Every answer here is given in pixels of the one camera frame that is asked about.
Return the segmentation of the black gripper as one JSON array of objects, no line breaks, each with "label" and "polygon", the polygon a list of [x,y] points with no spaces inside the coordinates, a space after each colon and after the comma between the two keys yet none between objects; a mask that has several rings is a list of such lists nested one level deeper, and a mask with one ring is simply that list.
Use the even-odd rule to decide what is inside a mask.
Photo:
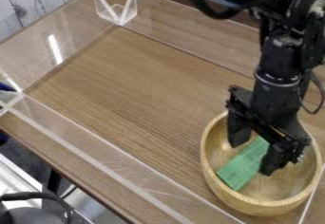
[{"label": "black gripper", "polygon": [[297,117],[311,79],[306,75],[267,78],[259,72],[255,79],[252,90],[238,85],[228,87],[227,140],[236,148],[255,132],[267,141],[259,173],[270,177],[290,162],[299,161],[311,145],[311,137]]}]

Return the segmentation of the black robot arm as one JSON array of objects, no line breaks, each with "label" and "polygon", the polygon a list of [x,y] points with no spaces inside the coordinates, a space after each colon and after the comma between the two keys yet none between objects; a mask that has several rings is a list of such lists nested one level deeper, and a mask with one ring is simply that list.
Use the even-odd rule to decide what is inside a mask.
[{"label": "black robot arm", "polygon": [[297,119],[306,109],[303,99],[310,84],[319,84],[313,69],[325,64],[325,0],[190,0],[212,19],[228,19],[247,10],[260,24],[262,57],[254,71],[254,88],[230,87],[226,102],[227,137],[234,147],[258,133],[268,142],[259,173],[295,163],[311,137]]}]

